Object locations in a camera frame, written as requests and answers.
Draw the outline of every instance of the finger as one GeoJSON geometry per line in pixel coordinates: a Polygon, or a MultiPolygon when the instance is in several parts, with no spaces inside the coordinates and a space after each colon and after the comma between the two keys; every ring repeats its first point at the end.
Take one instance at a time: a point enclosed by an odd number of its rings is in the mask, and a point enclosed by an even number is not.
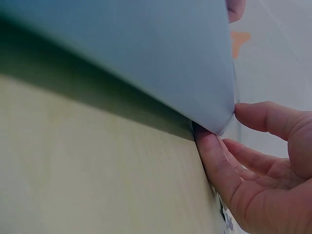
{"type": "Polygon", "coordinates": [[[223,142],[238,162],[260,176],[266,175],[273,164],[279,160],[277,157],[252,150],[234,140],[225,139],[223,142]]]}
{"type": "Polygon", "coordinates": [[[242,18],[246,7],[246,0],[227,0],[226,4],[230,23],[242,18]]]}
{"type": "Polygon", "coordinates": [[[202,127],[194,128],[195,139],[200,158],[206,170],[208,180],[229,205],[242,181],[230,165],[218,138],[202,127]]]}
{"type": "Polygon", "coordinates": [[[237,159],[232,155],[231,152],[229,152],[224,142],[221,139],[219,139],[219,141],[221,144],[221,148],[225,153],[225,157],[241,178],[243,178],[244,180],[255,180],[259,178],[259,175],[257,175],[256,173],[243,168],[242,164],[239,161],[237,161],[237,159]]]}
{"type": "Polygon", "coordinates": [[[266,101],[256,104],[237,104],[235,115],[239,122],[249,128],[269,132],[283,140],[288,140],[302,112],[266,101]]]}

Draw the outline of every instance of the orange shape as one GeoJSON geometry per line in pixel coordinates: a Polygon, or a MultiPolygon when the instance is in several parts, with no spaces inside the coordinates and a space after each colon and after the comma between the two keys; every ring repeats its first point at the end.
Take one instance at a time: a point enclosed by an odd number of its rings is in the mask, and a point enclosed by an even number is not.
{"type": "Polygon", "coordinates": [[[232,42],[232,54],[233,58],[236,59],[238,57],[238,52],[242,44],[247,42],[252,36],[247,32],[235,32],[231,31],[232,42]]]}

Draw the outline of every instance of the wooden board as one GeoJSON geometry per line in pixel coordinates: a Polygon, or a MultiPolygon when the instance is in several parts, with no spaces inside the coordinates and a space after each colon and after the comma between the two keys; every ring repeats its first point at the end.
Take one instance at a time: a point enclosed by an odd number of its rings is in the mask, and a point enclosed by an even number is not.
{"type": "Polygon", "coordinates": [[[224,233],[186,118],[0,29],[0,233],[224,233]]]}

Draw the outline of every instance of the skin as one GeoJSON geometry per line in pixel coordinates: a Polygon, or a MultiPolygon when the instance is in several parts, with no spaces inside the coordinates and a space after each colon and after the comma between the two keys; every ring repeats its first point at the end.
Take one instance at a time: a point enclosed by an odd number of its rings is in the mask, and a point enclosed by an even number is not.
{"type": "Polygon", "coordinates": [[[289,158],[221,140],[196,125],[195,140],[208,180],[245,231],[311,234],[312,112],[261,102],[236,105],[235,115],[245,126],[287,141],[289,158]]]}
{"type": "Polygon", "coordinates": [[[242,18],[246,6],[246,0],[226,0],[226,4],[228,7],[230,23],[242,18]]]}

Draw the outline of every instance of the fingertip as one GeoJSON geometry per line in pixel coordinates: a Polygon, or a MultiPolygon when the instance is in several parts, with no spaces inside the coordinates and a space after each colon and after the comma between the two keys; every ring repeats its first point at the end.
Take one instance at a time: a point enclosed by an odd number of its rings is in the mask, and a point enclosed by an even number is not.
{"type": "Polygon", "coordinates": [[[233,155],[239,153],[244,147],[244,145],[242,145],[241,143],[231,139],[224,139],[223,142],[228,148],[228,151],[233,155]]]}

